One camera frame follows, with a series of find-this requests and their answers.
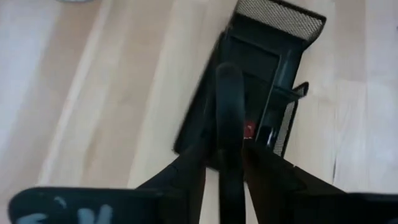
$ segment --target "light wood flooring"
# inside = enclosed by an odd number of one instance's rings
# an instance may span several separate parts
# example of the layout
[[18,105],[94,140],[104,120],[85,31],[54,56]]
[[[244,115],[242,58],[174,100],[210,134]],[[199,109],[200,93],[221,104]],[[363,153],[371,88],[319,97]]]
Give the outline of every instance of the light wood flooring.
[[[328,21],[303,55],[310,91],[285,158],[349,192],[398,194],[398,1],[290,1]],[[0,222],[22,189],[134,188],[176,158],[235,3],[0,0]],[[218,222],[217,180],[201,223]]]

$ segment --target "black mesh basket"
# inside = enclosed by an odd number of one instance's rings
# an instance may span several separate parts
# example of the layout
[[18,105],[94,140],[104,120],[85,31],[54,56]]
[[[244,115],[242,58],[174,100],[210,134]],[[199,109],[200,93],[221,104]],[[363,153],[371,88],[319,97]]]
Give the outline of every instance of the black mesh basket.
[[[276,0],[240,0],[214,47],[175,142],[178,153],[204,136],[215,149],[215,68],[223,62],[242,70],[245,120],[264,150],[284,156],[299,99],[308,83],[293,89],[303,51],[321,34],[326,18]],[[217,158],[210,166],[218,168]]]

